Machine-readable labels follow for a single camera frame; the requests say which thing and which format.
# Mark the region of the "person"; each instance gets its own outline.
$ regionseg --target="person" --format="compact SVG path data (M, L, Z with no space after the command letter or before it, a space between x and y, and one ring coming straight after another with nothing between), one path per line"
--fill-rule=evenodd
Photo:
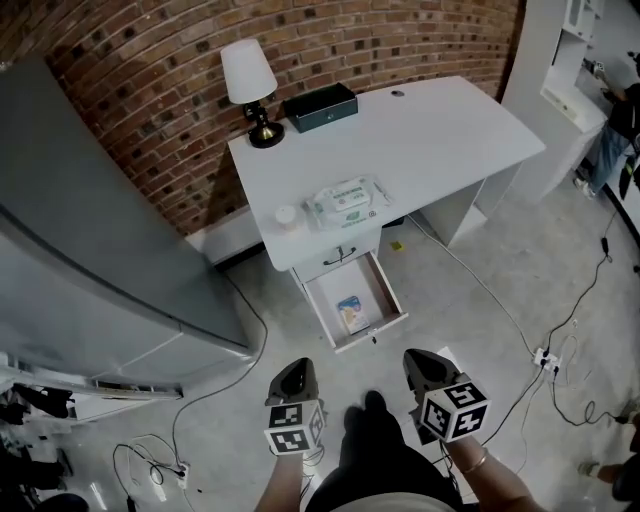
M601 482L611 485L613 499L622 502L631 502L626 509L628 512L640 510L640 412L638 404L633 404L635 409L628 416L628 423L632 424L636 431L631 440L629 451L631 456L624 464L604 465L596 461L583 462L578 466L581 475L596 478Z
M311 497L307 512L452 512L465 509L450 479L408 447L384 398L369 391L350 407L338 468ZM527 486L473 437L446 445L483 512L540 512ZM256 512L298 512L302 455L279 456Z
M629 53L635 61L636 73L640 76L640 54ZM626 90L615 87L603 71L594 73L602 79L613 97L614 105L609 122L602 132L602 140L598 150L598 158L593 171L584 178L577 177L574 184L582 193L592 198L600 192L616 165L623 167L619 159L628 151L634 152L636 137L640 134L640 83L635 83Z

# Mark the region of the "jeans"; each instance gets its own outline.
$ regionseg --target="jeans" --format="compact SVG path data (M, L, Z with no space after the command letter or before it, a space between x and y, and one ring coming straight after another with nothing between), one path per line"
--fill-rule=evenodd
M593 192L600 192L614 169L622 169L625 164L627 149L630 146L631 143L626 137L623 137L608 125L605 127L598 151L598 161L591 172L590 185Z

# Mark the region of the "bracelet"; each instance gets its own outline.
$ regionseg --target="bracelet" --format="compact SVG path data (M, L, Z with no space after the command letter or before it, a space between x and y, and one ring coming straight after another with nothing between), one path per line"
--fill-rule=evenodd
M489 456L489 450L487 448L484 449L482 458L476 462L473 466L471 466L469 469L465 469L464 471L461 471L461 473L463 475L468 475L469 473L474 472L476 469L478 469L480 466L482 466L486 461L487 461L487 457Z

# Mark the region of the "small item in drawer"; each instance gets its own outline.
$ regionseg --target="small item in drawer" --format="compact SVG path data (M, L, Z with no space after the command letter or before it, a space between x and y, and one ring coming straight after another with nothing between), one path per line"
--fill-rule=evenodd
M369 320L364 314L364 311L362 311L360 299L355 295L340 301L338 303L338 311L340 311L342 319L351 334L355 334L369 327Z

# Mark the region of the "desk drawer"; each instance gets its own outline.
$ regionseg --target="desk drawer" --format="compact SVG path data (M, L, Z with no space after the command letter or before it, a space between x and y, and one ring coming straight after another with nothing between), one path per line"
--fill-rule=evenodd
M294 267L300 281L303 283L311 279L326 274L341 265L353 261L358 256L367 252L377 252L380 245L380 234L382 229L374 229L364 235L349 240L330 251L319 254L313 259L304 261ZM340 261L340 249L342 249L342 261Z
M371 339L408 316L402 311L373 252L367 252L314 279L303 281L302 287L336 352ZM350 334L338 311L338 303L353 295L360 300L371 325Z

